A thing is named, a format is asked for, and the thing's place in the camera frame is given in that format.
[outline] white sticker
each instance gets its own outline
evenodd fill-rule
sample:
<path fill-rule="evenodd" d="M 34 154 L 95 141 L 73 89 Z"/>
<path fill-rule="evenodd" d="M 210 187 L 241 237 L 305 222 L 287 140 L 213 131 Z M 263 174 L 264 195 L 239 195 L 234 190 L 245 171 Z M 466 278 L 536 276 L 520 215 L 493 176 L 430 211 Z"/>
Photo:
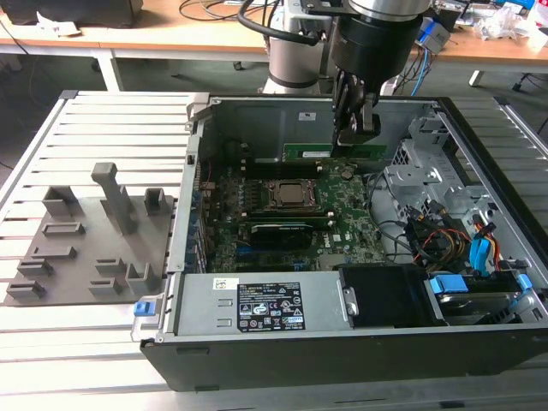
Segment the white sticker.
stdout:
<path fill-rule="evenodd" d="M 316 113 L 299 113 L 300 122 L 315 122 Z"/>
<path fill-rule="evenodd" d="M 302 158 L 329 158 L 331 152 L 302 152 Z"/>
<path fill-rule="evenodd" d="M 237 289 L 240 278 L 213 278 L 213 289 Z"/>

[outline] red wire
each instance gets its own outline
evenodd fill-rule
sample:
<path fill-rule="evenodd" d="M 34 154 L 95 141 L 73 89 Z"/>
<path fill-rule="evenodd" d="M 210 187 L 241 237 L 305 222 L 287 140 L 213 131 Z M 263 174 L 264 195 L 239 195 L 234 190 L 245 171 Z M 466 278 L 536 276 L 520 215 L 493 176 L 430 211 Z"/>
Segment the red wire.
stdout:
<path fill-rule="evenodd" d="M 474 225 L 474 227 L 478 229 L 478 231 L 480 231 L 480 229 L 483 229 L 484 226 L 481 223 L 477 223 Z M 495 268 L 497 269 L 497 271 L 500 271 L 500 244 L 498 244 L 498 240 L 493 236 L 493 234 L 488 234 L 487 237 L 493 240 L 493 242 L 495 243 L 495 249 L 493 250 L 493 260 L 495 262 Z"/>

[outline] blue latch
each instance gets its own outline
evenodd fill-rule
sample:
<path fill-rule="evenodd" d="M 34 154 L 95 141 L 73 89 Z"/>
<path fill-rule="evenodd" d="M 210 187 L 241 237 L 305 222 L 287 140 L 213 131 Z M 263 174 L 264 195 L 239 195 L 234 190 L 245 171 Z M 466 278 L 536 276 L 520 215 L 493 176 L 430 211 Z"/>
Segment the blue latch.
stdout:
<path fill-rule="evenodd" d="M 149 301 L 137 301 L 134 305 L 135 317 L 152 317 L 156 315 L 156 303 Z"/>
<path fill-rule="evenodd" d="M 430 280 L 434 294 L 467 293 L 468 287 L 460 274 L 440 274 Z"/>
<path fill-rule="evenodd" d="M 527 291 L 533 287 L 533 284 L 527 274 L 520 274 L 517 276 L 517 282 L 520 284 L 521 290 L 523 291 Z"/>
<path fill-rule="evenodd" d="M 486 238 L 474 238 L 470 245 L 470 265 L 479 271 L 482 277 L 489 277 L 485 264 L 491 250 L 491 243 Z"/>

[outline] black bracket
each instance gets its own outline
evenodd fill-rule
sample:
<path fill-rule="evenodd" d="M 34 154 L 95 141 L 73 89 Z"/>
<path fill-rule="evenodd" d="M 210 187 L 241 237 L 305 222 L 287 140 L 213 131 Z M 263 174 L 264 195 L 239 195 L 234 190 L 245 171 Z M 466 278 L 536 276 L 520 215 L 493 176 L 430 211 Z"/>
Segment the black bracket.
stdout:
<path fill-rule="evenodd" d="M 330 15 L 338 17 L 346 15 L 348 17 L 360 17 L 360 13 L 346 7 L 341 0 L 301 0 L 301 7 L 308 15 Z"/>

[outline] white table leg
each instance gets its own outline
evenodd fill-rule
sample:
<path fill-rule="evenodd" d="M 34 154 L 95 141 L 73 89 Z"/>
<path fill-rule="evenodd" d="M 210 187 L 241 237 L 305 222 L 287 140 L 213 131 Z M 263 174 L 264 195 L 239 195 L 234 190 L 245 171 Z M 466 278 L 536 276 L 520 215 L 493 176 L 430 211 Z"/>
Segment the white table leg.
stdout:
<path fill-rule="evenodd" d="M 122 78 L 120 77 L 118 65 L 116 64 L 116 59 L 112 55 L 112 51 L 100 49 L 95 57 L 99 61 L 99 67 L 101 68 L 101 73 L 103 73 L 106 89 L 109 92 L 122 92 Z"/>
<path fill-rule="evenodd" d="M 468 81 L 468 84 L 471 87 L 478 86 L 480 81 L 481 81 L 481 77 L 483 77 L 484 73 L 485 73 L 485 71 L 479 71 L 479 70 L 474 71 L 474 74 L 472 74 L 472 77 L 470 77 L 470 80 Z"/>
<path fill-rule="evenodd" d="M 170 76 L 177 77 L 181 73 L 182 60 L 169 60 Z"/>

